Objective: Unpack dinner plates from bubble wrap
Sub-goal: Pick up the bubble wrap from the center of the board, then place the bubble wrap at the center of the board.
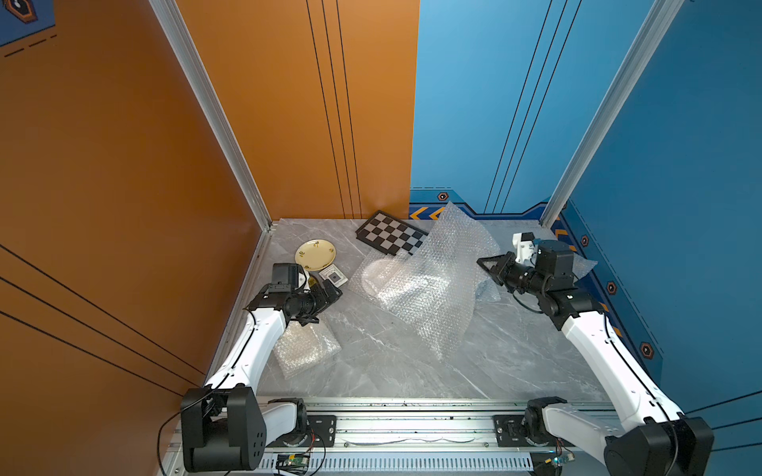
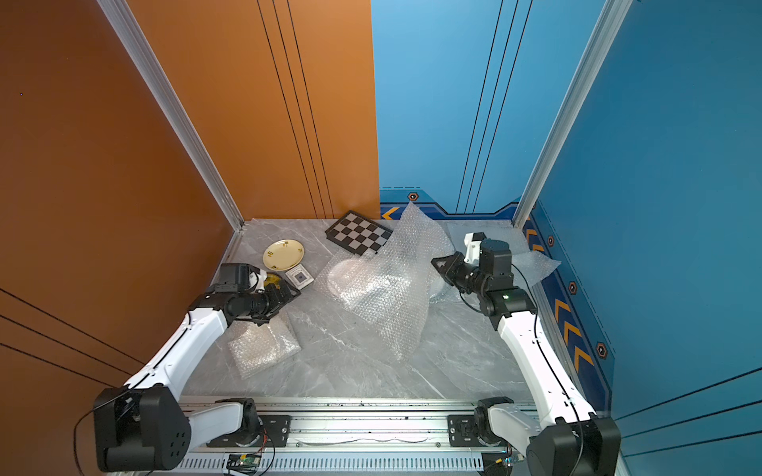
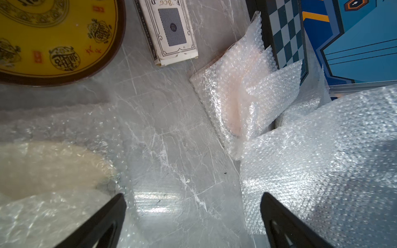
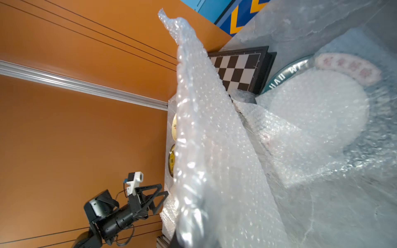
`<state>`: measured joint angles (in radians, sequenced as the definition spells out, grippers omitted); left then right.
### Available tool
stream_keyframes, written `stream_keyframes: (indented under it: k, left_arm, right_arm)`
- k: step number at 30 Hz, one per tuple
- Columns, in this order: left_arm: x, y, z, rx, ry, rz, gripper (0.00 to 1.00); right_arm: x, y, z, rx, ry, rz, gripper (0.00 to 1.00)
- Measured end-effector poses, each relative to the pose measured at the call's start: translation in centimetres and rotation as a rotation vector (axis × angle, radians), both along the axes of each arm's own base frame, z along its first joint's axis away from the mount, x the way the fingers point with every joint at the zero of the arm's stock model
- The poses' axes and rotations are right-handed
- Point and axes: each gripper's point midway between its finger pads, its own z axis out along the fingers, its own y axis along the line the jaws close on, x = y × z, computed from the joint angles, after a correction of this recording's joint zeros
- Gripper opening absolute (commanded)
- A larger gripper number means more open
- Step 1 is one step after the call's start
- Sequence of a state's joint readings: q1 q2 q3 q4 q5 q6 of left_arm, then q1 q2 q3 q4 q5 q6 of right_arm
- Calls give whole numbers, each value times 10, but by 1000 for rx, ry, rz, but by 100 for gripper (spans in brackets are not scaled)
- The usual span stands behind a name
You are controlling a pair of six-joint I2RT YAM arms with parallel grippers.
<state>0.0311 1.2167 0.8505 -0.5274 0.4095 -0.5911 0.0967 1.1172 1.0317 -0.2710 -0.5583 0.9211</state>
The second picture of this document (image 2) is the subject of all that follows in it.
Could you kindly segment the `cream yellow dinner plate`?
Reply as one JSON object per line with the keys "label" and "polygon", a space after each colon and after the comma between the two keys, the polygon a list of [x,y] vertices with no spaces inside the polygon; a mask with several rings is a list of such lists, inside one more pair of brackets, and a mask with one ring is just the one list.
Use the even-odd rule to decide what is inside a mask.
{"label": "cream yellow dinner plate", "polygon": [[269,245],[263,252],[262,260],[271,271],[289,271],[301,264],[305,254],[305,246],[300,241],[283,239]]}

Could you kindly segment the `bubble wrap sheet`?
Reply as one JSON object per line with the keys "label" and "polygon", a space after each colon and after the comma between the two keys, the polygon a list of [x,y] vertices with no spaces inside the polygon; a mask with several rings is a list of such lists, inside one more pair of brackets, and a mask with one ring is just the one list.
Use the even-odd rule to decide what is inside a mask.
{"label": "bubble wrap sheet", "polygon": [[[513,254],[513,264],[523,273],[530,287],[534,287],[549,277],[562,263],[539,251],[531,251],[523,235],[511,225],[490,225],[486,221],[453,221],[446,225],[446,229],[454,243],[454,248],[462,253],[466,253],[466,234],[468,233],[482,232],[489,239],[506,242]],[[518,277],[518,282],[522,288],[527,285],[521,276]]]}

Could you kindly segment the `yellow black patterned plate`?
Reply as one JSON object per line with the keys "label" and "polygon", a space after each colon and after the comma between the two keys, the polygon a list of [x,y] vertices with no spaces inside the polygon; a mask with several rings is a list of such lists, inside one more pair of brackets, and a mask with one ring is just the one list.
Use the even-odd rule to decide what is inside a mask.
{"label": "yellow black patterned plate", "polygon": [[264,287],[267,288],[268,286],[275,286],[277,288],[281,287],[283,283],[283,278],[276,274],[276,273],[268,273],[267,278],[264,281]]}

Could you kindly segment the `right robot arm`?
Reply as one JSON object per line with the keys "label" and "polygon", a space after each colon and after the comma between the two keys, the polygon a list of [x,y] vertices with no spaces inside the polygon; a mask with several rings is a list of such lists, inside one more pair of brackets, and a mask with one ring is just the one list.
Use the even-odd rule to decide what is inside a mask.
{"label": "right robot arm", "polygon": [[515,285],[518,269],[508,243],[482,233],[466,237],[466,253],[433,259],[444,282],[461,297],[474,295],[507,344],[534,400],[530,418],[507,398],[483,399],[474,410],[478,439],[522,455],[533,475],[612,475],[621,432],[577,390],[551,347],[535,299]]}

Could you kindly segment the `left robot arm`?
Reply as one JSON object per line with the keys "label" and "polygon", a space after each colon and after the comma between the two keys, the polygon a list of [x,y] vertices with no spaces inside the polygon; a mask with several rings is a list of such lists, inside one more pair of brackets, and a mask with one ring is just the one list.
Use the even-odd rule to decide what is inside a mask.
{"label": "left robot arm", "polygon": [[218,401],[190,414],[180,398],[202,357],[232,323],[267,324],[300,295],[276,273],[243,263],[222,265],[154,357],[123,386],[102,391],[94,401],[99,470],[168,471],[190,450],[214,440],[243,446],[268,441],[250,398]]}

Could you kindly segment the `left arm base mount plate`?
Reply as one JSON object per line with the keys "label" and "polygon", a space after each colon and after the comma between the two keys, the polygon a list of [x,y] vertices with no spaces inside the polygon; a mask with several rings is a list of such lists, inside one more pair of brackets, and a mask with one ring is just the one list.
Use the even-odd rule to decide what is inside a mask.
{"label": "left arm base mount plate", "polygon": [[288,415],[260,416],[253,428],[244,426],[206,444],[209,448],[260,448],[264,445],[282,448],[287,445],[292,417]]}

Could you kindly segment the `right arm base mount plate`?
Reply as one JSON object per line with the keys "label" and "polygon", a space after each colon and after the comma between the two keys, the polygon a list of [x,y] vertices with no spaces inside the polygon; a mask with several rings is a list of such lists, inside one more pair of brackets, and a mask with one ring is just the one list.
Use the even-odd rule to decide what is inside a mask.
{"label": "right arm base mount plate", "polygon": [[451,447],[490,447],[490,443],[481,437],[474,414],[449,415],[446,423]]}

